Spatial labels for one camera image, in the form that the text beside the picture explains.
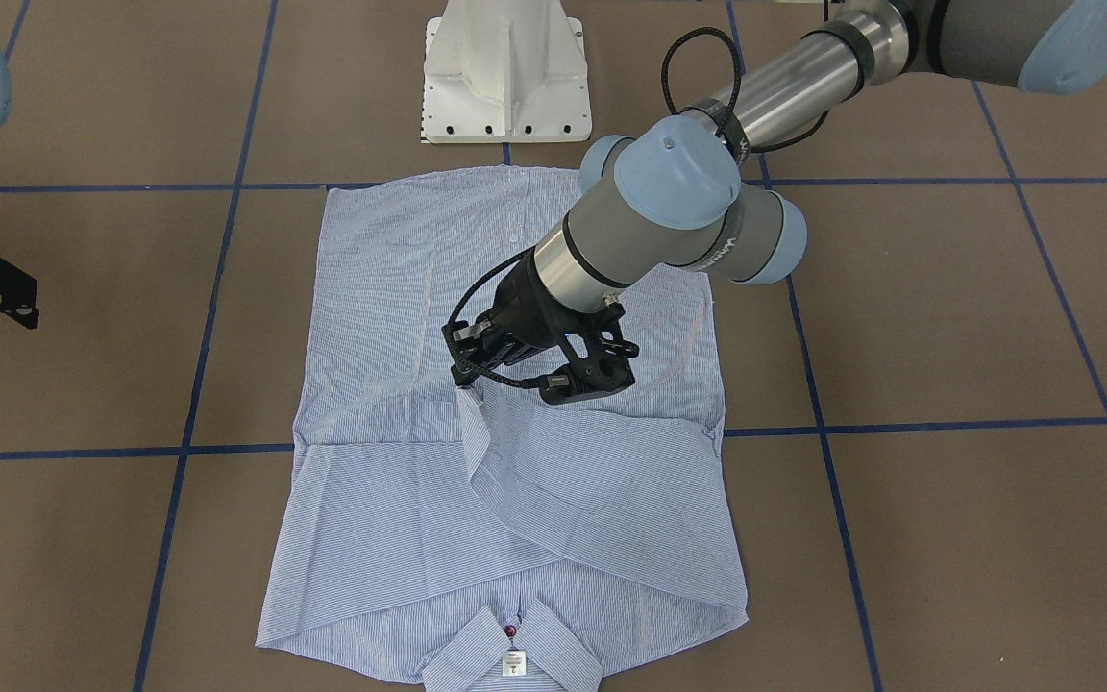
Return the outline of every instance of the brown floor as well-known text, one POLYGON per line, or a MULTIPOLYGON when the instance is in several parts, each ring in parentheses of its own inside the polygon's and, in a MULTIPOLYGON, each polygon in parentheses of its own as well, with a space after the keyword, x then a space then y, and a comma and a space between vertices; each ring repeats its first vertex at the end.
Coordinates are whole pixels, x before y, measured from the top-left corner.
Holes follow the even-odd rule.
MULTIPOLYGON (((730 27, 565 4, 594 135, 654 122, 668 43, 730 27)), ((586 144, 418 144, 442 0, 284 0, 271 32, 260 0, 25 6, 0 0, 0 254, 43 316, 0 317, 0 689, 385 688, 251 647, 321 185, 586 144)), ((749 65, 817 11, 735 6, 749 65)), ((691 42, 675 97, 722 55, 691 42)), ((1107 689, 1107 82, 980 95, 901 78, 766 162, 813 240, 790 286, 717 288, 752 622, 607 691, 1107 689)))

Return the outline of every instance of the shirt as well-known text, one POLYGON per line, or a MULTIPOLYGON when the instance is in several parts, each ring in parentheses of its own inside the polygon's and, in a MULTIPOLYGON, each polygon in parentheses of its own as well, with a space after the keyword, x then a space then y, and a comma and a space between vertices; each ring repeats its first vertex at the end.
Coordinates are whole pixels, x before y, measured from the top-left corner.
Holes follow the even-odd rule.
POLYGON ((432 692, 587 692, 746 621, 706 277, 659 267, 622 295, 641 354, 611 397, 549 406, 449 376, 449 311, 576 180, 499 166, 329 193, 259 647, 432 692), (504 675, 511 649, 524 675, 504 675))

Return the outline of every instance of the cable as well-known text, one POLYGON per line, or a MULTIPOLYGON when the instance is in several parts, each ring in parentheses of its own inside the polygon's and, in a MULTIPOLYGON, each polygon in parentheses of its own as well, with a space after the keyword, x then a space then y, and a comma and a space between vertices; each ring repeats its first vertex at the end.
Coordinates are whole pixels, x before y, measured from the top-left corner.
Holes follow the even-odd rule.
MULTIPOLYGON (((713 25, 702 25, 694 31, 689 31, 681 39, 674 40, 673 45, 669 45, 664 53, 664 61, 660 63, 660 91, 664 93, 664 105, 668 105, 669 113, 677 114, 677 106, 673 105, 673 96, 669 93, 669 63, 673 60, 673 53, 676 53, 677 49, 696 35, 715 35, 728 48, 728 54, 733 59, 733 92, 730 93, 728 105, 725 106, 725 116, 721 118, 725 121, 733 113, 733 107, 737 105, 737 96, 742 93, 742 53, 737 51, 737 44, 733 43, 733 39, 730 39, 728 34, 713 25)), ((716 126, 716 136, 720 136, 724 130, 724 124, 716 126)))
MULTIPOLYGON (((823 21, 830 21, 830 3, 831 0, 823 0, 823 21)), ((737 44, 733 43, 733 39, 724 31, 718 30, 718 28, 704 25, 699 27, 694 31, 686 32, 679 40, 674 40, 673 45, 669 45, 668 52, 664 53, 664 61, 660 63, 660 92, 664 96, 664 105, 668 106, 669 113, 675 115, 677 114, 677 106, 673 104, 673 96, 669 93, 669 63, 673 60, 674 53, 677 49, 685 45, 691 39, 696 35, 715 35, 721 42, 728 48, 728 54, 733 59, 733 91, 730 93, 728 105, 725 106, 724 117, 722 121, 728 120, 728 115, 733 114, 734 106, 737 106, 737 97, 742 93, 742 55, 737 50, 737 44)), ((751 149, 752 154, 768 154, 769 152, 778 152, 778 149, 786 149, 788 146, 794 144, 800 144, 804 141, 809 140, 817 133, 821 127, 823 123, 827 122, 827 114, 830 113, 829 110, 825 111, 821 115, 818 115, 817 121, 809 127, 809 130, 800 133, 800 135, 790 137, 777 144, 769 144, 768 146, 755 146, 751 149)), ((718 124, 716 126, 716 136, 721 136, 721 132, 725 130, 724 124, 718 124)))

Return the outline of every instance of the shirt label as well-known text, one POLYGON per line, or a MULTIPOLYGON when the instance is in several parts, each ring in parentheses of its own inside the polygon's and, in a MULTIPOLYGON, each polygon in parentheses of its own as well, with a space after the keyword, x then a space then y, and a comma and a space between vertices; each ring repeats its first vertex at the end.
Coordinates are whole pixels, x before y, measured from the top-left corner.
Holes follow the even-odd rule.
POLYGON ((511 675, 517 674, 528 674, 528 652, 511 649, 510 652, 506 652, 505 657, 501 657, 501 675, 511 678, 511 675))

